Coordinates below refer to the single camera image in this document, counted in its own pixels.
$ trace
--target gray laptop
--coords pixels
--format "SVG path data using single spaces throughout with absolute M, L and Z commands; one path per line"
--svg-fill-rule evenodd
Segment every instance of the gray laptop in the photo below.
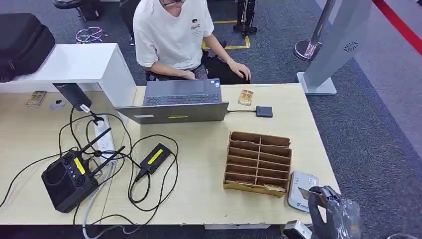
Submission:
M 115 109 L 139 124 L 221 121 L 228 102 L 221 102 L 219 79 L 148 82 L 142 106 Z

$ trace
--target yellow floor tape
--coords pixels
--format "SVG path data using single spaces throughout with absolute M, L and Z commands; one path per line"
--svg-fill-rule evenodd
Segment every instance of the yellow floor tape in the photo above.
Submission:
M 229 21 L 214 21 L 214 24 L 225 24 L 225 23 L 237 23 L 236 20 L 229 20 Z M 245 37 L 245 45 L 244 46 L 226 46 L 225 49 L 248 49 L 250 47 L 250 40 L 249 36 Z M 210 48 L 205 45 L 205 42 L 202 41 L 202 49 L 209 50 Z

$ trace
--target red stripe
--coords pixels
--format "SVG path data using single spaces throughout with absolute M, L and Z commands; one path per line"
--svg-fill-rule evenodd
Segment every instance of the red stripe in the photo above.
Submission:
M 372 0 L 390 23 L 401 35 L 422 55 L 422 40 L 402 21 L 399 16 L 384 2 L 384 0 Z

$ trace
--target black shorts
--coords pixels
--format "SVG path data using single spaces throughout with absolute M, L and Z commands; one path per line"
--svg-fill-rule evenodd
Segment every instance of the black shorts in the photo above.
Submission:
M 198 79 L 203 79 L 205 78 L 203 76 L 204 69 L 206 69 L 208 72 L 207 78 L 219 78 L 222 85 L 250 84 L 250 82 L 247 81 L 244 77 L 240 77 L 234 73 L 227 65 L 227 63 L 222 62 L 217 56 L 208 57 L 207 51 L 203 51 L 201 65 L 192 70 L 192 72 L 195 73 L 195 76 L 198 77 Z M 176 76 L 164 76 L 158 74 L 153 75 L 160 81 L 185 80 L 184 78 Z

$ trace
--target glove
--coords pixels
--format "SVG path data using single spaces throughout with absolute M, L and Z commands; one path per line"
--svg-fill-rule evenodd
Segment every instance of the glove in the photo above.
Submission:
M 311 192 L 322 194 L 326 208 L 326 223 L 318 209 L 320 197 L 311 193 L 308 199 L 309 212 L 314 225 L 314 234 L 319 239 L 360 239 L 361 219 L 359 205 L 343 198 L 330 186 L 311 187 Z

